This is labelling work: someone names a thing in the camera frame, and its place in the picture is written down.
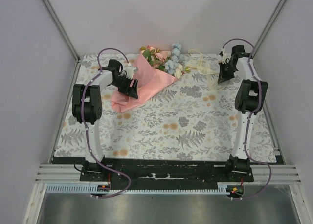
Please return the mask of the pink wrapping paper sheet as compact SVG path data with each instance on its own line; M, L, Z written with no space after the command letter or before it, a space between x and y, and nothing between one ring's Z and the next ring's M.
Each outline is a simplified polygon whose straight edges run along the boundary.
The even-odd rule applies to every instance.
M112 109L118 113L124 113L143 105L157 93L178 80L166 72L152 68L142 54L138 55L134 66L138 68L138 72L134 74L134 79L138 80L138 98L127 97L115 90L111 97L111 104Z

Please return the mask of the cream ribbon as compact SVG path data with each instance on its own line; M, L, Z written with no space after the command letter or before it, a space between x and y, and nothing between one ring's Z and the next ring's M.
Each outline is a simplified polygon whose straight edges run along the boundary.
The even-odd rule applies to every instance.
M205 75L207 77L208 87L211 90L217 90L217 81L214 78L218 76L219 72L211 69L211 65L204 59L204 54L190 49L187 50L187 55L189 60L185 63L186 69L194 69L199 74Z

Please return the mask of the pink fake rose stem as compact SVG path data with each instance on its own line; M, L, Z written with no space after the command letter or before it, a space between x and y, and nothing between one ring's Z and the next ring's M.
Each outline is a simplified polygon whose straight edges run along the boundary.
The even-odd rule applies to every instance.
M164 64L170 56L170 51L162 51L160 49L156 49L152 54L152 67L158 68L160 65Z

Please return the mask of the orange fake rose stem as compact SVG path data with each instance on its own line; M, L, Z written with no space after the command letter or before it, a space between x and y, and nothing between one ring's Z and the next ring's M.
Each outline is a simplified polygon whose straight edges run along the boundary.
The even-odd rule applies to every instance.
M159 48L142 46L139 50L150 64L159 64L161 62L161 59L157 57L157 54L161 52Z

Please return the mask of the blue fake hydrangea stem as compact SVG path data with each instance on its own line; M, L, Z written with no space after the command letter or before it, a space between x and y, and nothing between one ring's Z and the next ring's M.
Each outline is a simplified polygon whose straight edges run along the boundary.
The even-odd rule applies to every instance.
M164 70L168 74L174 75L176 69L179 67L182 45L180 43L173 43L171 47L172 50L170 53L170 57L164 64Z

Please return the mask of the green leafy rose stem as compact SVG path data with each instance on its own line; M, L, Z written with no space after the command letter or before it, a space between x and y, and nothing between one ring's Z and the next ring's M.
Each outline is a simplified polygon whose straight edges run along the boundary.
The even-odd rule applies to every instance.
M191 72L189 67L183 67L181 63L175 63L172 61L167 61L166 63L159 65L157 69L166 72L167 74L172 75L177 79L180 79L185 74Z

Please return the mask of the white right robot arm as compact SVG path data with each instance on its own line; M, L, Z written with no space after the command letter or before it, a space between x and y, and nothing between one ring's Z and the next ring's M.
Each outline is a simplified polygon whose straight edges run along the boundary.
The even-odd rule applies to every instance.
M224 176L234 182L242 174L250 172L250 142L252 129L257 114L262 109L268 89L268 83L262 81L254 67L251 53L247 53L243 45L232 47L226 53L223 47L220 52L218 84L231 80L237 73L241 84L235 97L235 109L238 111L238 126L235 143L226 161Z

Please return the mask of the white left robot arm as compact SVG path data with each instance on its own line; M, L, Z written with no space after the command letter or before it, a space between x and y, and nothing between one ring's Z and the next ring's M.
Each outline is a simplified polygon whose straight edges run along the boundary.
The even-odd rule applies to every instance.
M91 169L91 176L97 181L103 181L108 175L104 163L104 153L100 144L99 120L101 119L101 91L108 86L117 87L119 93L138 99L138 80L134 74L138 68L128 64L123 68L115 59L110 59L107 67L101 67L97 74L87 84L75 84L72 92L72 115L80 123L84 135L86 156L89 163L97 163Z

